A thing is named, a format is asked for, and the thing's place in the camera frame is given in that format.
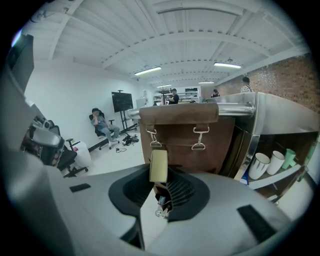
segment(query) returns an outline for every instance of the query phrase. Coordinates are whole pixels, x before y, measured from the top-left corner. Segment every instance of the metal rail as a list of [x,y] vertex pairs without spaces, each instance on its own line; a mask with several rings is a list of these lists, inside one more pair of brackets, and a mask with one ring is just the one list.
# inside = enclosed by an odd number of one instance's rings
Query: metal rail
[[[219,107],[219,116],[244,117],[253,116],[255,108],[249,103],[217,103]],[[139,108],[128,110],[128,116],[132,119],[141,119]]]

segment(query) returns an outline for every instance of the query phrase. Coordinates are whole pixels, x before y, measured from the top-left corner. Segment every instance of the green cup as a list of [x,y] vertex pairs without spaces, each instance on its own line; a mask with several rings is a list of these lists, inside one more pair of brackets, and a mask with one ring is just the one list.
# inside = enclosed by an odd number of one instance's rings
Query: green cup
[[296,153],[293,150],[287,148],[282,168],[287,169],[289,166],[294,166],[296,164],[296,162],[294,161],[295,157]]

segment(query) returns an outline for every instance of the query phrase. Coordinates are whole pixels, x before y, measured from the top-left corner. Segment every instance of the black rubber pad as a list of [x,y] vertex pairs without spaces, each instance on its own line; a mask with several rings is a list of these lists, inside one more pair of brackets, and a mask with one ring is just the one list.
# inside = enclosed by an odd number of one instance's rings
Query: black rubber pad
[[237,211],[259,243],[262,243],[276,233],[251,205],[240,207]]
[[79,184],[79,185],[76,185],[76,186],[71,186],[70,187],[70,190],[72,193],[74,192],[78,192],[78,191],[81,191],[81,190],[86,190],[88,188],[91,188],[91,186],[87,183],[83,183],[83,184]]

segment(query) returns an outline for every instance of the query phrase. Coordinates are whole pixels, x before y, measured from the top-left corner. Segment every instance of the black chair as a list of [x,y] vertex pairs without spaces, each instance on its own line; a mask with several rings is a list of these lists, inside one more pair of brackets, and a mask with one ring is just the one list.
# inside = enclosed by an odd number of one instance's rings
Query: black chair
[[[102,113],[101,110],[99,110],[99,115],[102,116],[103,118],[105,118],[105,114]],[[91,121],[92,119],[94,119],[94,115],[93,115],[93,114],[89,115],[89,119],[90,119],[90,121]],[[97,127],[97,126],[94,127],[94,132],[95,132],[95,134],[96,134],[98,137],[100,137],[99,140],[106,136],[103,132],[101,132],[101,131],[98,130],[98,127]],[[107,144],[107,143],[109,143],[109,140],[108,140],[108,139],[105,139],[105,141],[103,142],[103,144],[102,144],[101,146],[99,146],[99,150],[101,150],[101,148],[102,148],[105,144]]]
[[[52,122],[52,124],[50,125],[49,131],[55,134],[58,134],[60,136],[60,129],[59,126],[54,125],[54,123]],[[81,172],[82,170],[85,170],[86,172],[88,172],[88,168],[87,167],[82,167],[82,168],[75,168],[73,167],[71,169],[70,165],[73,164],[75,162],[75,158],[77,156],[77,152],[75,152],[73,149],[73,146],[77,145],[78,143],[80,143],[80,141],[72,144],[71,141],[73,140],[73,138],[68,138],[66,139],[67,142],[69,142],[70,148],[71,150],[69,150],[66,146],[63,146],[63,152],[61,154],[59,163],[57,165],[57,168],[62,171],[65,168],[67,168],[67,170],[69,171],[68,174],[64,175],[63,177],[76,177],[76,174]]]

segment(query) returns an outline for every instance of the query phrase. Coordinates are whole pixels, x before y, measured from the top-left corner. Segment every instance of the person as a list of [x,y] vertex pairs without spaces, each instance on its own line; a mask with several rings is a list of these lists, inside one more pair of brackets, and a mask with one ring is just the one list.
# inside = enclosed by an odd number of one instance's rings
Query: person
[[[104,119],[104,117],[100,115],[100,110],[96,107],[92,109],[92,115],[93,115],[93,119],[91,120],[91,124],[95,127],[97,126],[98,130],[101,133],[105,134],[105,136],[109,140],[109,146],[112,145],[112,142],[119,141],[119,139],[117,139],[119,137],[119,132],[120,132],[120,128],[118,126],[108,124]],[[112,138],[110,130],[113,130],[114,138]]]
[[173,88],[171,92],[172,92],[173,97],[167,97],[167,100],[169,101],[169,105],[178,104],[179,95],[177,94],[177,90]]
[[244,84],[241,87],[241,93],[252,93],[254,90],[250,87],[250,79],[249,77],[242,78],[242,83]]
[[211,95],[211,98],[215,98],[215,97],[220,97],[220,94],[217,89],[214,89],[213,94]]

